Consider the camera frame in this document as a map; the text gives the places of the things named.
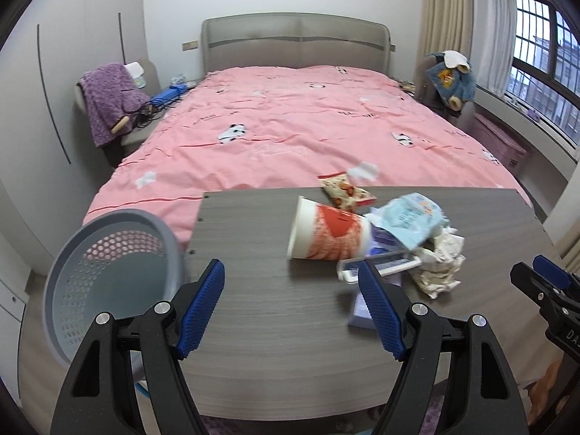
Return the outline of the light blue wet-wipe pack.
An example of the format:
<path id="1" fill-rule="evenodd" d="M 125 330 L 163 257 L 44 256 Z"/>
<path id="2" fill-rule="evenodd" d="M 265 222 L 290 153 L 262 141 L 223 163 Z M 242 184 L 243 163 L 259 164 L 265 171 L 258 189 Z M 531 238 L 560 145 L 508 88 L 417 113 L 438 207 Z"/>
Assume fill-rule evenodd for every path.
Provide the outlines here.
<path id="1" fill-rule="evenodd" d="M 440 206 L 418 192 L 372 207 L 365 218 L 373 240 L 386 249 L 413 250 L 449 224 Z"/>

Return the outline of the white baby bottle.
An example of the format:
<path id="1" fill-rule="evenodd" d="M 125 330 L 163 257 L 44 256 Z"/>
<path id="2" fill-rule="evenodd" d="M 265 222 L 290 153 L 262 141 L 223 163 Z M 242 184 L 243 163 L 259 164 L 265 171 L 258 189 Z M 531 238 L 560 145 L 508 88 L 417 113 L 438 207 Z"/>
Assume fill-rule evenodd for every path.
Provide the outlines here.
<path id="1" fill-rule="evenodd" d="M 146 81 L 144 78 L 145 69 L 138 62 L 132 62 L 125 65 L 125 69 L 129 73 L 137 88 L 144 88 Z"/>

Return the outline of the purple knitted blanket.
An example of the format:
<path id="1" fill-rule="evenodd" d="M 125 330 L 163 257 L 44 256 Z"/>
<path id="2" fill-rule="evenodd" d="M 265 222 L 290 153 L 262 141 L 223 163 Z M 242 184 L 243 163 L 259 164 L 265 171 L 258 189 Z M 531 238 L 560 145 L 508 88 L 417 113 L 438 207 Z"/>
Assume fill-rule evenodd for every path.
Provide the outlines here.
<path id="1" fill-rule="evenodd" d="M 103 147 L 115 139 L 111 129 L 124 116 L 131 116 L 150 97 L 136 87 L 125 66 L 111 63 L 84 74 L 79 80 L 84 94 L 92 139 Z"/>

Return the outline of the chair right of bed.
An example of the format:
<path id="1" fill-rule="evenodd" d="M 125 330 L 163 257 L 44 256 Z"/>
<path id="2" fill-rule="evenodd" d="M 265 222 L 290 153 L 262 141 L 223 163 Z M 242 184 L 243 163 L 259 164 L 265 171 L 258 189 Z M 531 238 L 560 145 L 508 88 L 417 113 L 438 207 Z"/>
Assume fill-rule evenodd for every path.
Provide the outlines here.
<path id="1" fill-rule="evenodd" d="M 466 130 L 475 115 L 476 78 L 466 60 L 449 67 L 443 52 L 426 56 L 415 71 L 414 100 Z"/>

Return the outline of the pink storage box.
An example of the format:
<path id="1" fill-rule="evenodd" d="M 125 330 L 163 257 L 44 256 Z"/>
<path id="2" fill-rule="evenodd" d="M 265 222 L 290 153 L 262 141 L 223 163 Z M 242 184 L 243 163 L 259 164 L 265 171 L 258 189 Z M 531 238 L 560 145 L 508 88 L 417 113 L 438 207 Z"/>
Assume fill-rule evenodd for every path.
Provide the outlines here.
<path id="1" fill-rule="evenodd" d="M 528 157 L 528 149 L 515 137 L 485 116 L 476 113 L 470 136 L 478 140 L 513 176 L 517 176 Z"/>

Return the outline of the purple Zootopia box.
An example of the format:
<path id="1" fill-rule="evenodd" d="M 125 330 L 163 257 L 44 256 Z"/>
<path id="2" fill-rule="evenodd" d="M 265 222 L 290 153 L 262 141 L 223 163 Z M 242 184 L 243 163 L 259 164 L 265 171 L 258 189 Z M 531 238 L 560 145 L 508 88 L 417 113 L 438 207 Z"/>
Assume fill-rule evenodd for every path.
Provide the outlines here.
<path id="1" fill-rule="evenodd" d="M 372 233 L 370 233 L 370 243 L 368 249 L 365 251 L 364 257 L 388 252 L 408 251 L 406 249 L 386 249 L 377 244 L 373 240 Z M 359 269 L 359 278 L 360 276 L 363 276 L 363 287 L 371 291 L 381 288 L 382 283 L 401 286 L 402 274 L 403 273 L 382 278 L 374 265 L 371 265 L 368 261 L 366 261 Z M 368 308 L 365 294 L 360 289 L 358 289 L 354 295 L 348 317 L 348 325 L 359 329 L 374 330 L 372 314 Z"/>

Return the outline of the beige curtain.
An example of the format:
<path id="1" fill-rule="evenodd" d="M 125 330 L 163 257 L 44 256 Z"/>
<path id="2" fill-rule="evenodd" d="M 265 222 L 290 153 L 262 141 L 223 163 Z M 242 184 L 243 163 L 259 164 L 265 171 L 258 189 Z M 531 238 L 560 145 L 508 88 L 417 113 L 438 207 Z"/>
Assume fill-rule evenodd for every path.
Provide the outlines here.
<path id="1" fill-rule="evenodd" d="M 417 65 L 428 54 L 455 50 L 471 57 L 474 0 L 423 0 Z M 419 67 L 413 80 L 418 83 Z"/>

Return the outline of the window with grille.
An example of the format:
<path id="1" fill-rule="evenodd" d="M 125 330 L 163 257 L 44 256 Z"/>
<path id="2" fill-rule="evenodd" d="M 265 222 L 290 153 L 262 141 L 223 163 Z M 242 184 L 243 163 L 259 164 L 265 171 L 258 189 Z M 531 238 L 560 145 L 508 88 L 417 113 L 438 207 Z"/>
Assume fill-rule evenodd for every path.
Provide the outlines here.
<path id="1" fill-rule="evenodd" d="M 516 0 L 507 92 L 579 147 L 579 39 L 547 0 Z"/>

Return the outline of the red white paper cup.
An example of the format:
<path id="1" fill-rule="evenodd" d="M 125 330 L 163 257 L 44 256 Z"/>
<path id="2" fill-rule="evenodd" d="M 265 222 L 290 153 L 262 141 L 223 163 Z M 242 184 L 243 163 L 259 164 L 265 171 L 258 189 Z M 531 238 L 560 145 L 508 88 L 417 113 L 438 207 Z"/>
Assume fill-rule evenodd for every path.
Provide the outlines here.
<path id="1" fill-rule="evenodd" d="M 338 261 L 364 256 L 370 249 L 369 220 L 300 196 L 287 256 Z"/>

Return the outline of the grey padded headboard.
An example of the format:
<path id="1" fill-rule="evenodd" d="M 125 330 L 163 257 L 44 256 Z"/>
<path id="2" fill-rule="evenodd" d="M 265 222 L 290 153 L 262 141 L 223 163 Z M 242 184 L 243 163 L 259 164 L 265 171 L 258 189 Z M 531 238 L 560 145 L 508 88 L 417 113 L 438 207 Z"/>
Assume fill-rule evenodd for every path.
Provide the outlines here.
<path id="1" fill-rule="evenodd" d="M 390 32 L 378 22 L 315 13 L 255 13 L 207 19 L 206 73 L 235 67 L 344 66 L 386 75 Z"/>

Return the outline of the white blue tray lid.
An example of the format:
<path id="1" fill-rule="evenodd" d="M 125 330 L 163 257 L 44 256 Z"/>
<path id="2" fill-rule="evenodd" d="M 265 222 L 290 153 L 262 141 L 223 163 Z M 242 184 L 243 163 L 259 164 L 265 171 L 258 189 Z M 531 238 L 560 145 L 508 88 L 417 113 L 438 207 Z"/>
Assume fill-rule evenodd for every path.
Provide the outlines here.
<path id="1" fill-rule="evenodd" d="M 374 265 L 382 278 L 409 271 L 422 264 L 421 259 L 410 252 L 388 252 L 339 260 L 336 266 L 338 279 L 348 284 L 357 284 L 359 269 L 366 261 Z"/>

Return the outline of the grey chair left of bed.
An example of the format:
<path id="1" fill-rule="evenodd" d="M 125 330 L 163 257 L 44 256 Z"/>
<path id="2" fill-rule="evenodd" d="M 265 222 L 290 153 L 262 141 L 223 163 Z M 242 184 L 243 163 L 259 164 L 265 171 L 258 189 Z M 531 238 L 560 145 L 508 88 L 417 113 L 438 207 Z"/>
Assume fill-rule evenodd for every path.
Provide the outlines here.
<path id="1" fill-rule="evenodd" d="M 109 63 L 84 73 L 74 93 L 90 125 L 92 141 L 115 168 L 126 156 L 122 138 L 141 127 L 141 114 L 152 110 L 160 84 L 155 66 L 146 57 L 129 64 Z"/>

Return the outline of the pink bed duvet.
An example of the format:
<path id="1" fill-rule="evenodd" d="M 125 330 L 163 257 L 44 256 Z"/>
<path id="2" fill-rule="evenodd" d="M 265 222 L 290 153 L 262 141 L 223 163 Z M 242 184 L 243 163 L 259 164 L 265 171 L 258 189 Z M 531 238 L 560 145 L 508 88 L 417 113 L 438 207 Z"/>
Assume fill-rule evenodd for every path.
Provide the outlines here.
<path id="1" fill-rule="evenodd" d="M 316 187 L 517 190 L 479 143 L 383 74 L 350 67 L 231 68 L 207 76 L 115 169 L 87 220 L 122 208 L 160 217 L 186 245 L 209 191 Z"/>

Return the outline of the white sheer curtain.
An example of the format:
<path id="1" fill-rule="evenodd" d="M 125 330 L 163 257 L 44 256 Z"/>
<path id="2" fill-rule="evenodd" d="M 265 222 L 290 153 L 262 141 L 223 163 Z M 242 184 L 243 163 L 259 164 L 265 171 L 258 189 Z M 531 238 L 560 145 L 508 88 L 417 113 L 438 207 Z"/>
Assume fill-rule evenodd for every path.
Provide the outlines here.
<path id="1" fill-rule="evenodd" d="M 474 0 L 472 56 L 480 87 L 503 97 L 514 55 L 516 0 Z"/>

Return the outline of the red cream snack wrapper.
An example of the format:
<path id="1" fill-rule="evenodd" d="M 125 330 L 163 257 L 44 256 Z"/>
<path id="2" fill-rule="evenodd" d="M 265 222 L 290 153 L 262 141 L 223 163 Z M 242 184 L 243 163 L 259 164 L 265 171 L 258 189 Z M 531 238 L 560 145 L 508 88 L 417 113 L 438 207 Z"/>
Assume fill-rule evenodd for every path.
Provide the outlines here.
<path id="1" fill-rule="evenodd" d="M 331 204 L 343 211 L 356 212 L 361 207 L 373 204 L 377 199 L 363 187 L 352 184 L 346 172 L 319 176 L 318 180 Z"/>

